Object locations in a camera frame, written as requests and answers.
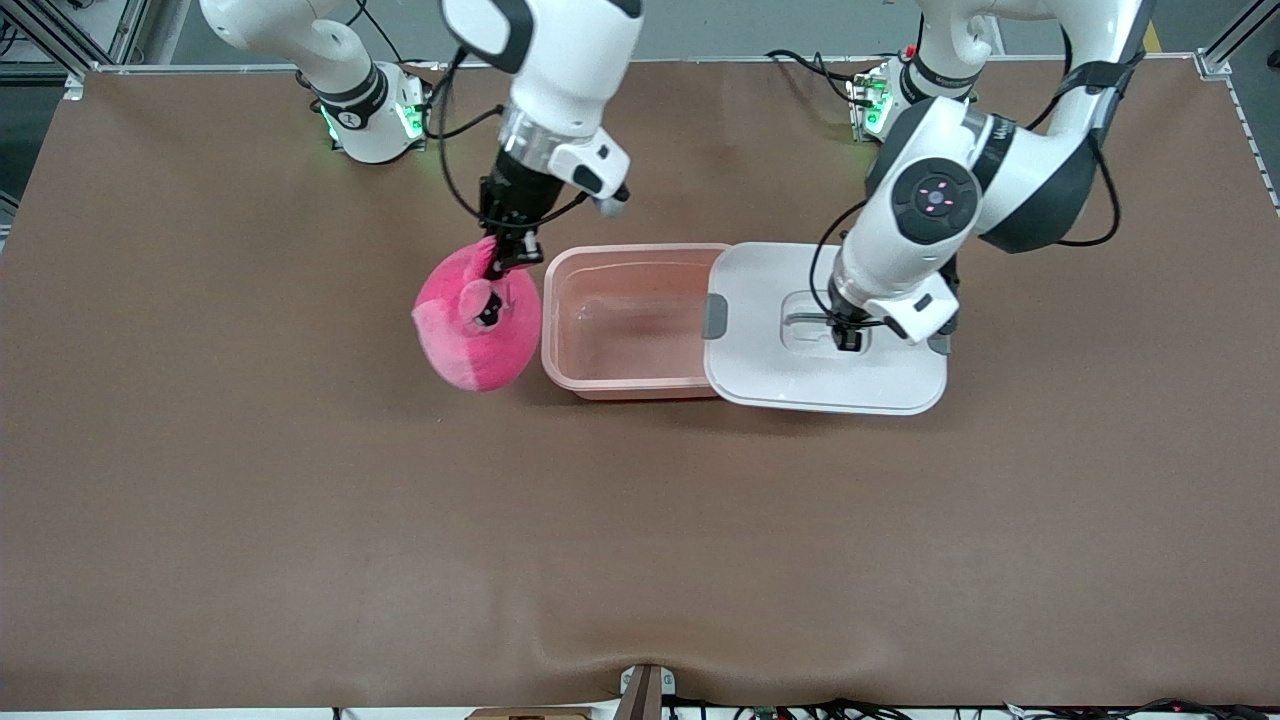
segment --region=white lid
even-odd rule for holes
[[[874,415],[933,407],[946,389],[947,359],[927,343],[913,347],[888,328],[873,328],[864,331],[860,352],[836,348],[809,292],[814,247],[746,242],[716,260],[704,359],[712,387],[726,400],[760,407]],[[822,250],[819,288],[837,251]],[[826,300],[826,291],[819,293]]]

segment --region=brown table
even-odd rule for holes
[[[552,252],[813,242],[861,195],[794,65],[636,65],[608,126],[635,201]],[[468,188],[493,145],[451,143]],[[472,396],[408,318],[476,237],[434,152],[328,152],[287,74],[92,76],[3,258],[0,706],[568,702],[641,660],[735,703],[1280,703],[1280,225],[1189,60],[1107,150],[1112,243],[964,250],[923,416]]]

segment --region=gray floor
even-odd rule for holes
[[[175,15],[173,64],[278,63],[241,53],[205,24],[198,1],[155,0]],[[1160,0],[1155,26],[1165,50],[1194,50],[1226,27],[1247,0]],[[445,60],[454,41],[444,31],[438,4],[430,0],[369,0],[390,40],[406,59]],[[759,56],[774,47],[831,55],[888,53],[911,41],[919,12],[910,0],[646,0],[645,29],[637,59]],[[355,14],[348,1],[330,17]],[[393,55],[367,18],[352,26],[370,53]],[[1059,55],[1062,40],[1051,22],[1002,22],[1009,54]],[[1280,168],[1280,72],[1266,56],[1280,47],[1280,20],[1240,50],[1234,83],[1268,164]],[[148,56],[155,56],[148,50]],[[6,88],[0,95],[0,188],[20,196],[47,128],[56,95],[47,88]],[[1206,132],[1236,132],[1206,128]]]

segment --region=pink bin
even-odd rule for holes
[[[589,400],[716,397],[703,372],[712,264],[727,245],[575,247],[547,269],[543,368]]]

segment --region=pink plush toy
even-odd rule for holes
[[[490,236],[445,258],[413,302],[417,338],[431,366],[449,384],[474,392],[498,389],[520,377],[543,325],[543,304],[527,270],[485,279],[495,246]],[[493,295],[502,309],[498,322],[485,327],[477,318]]]

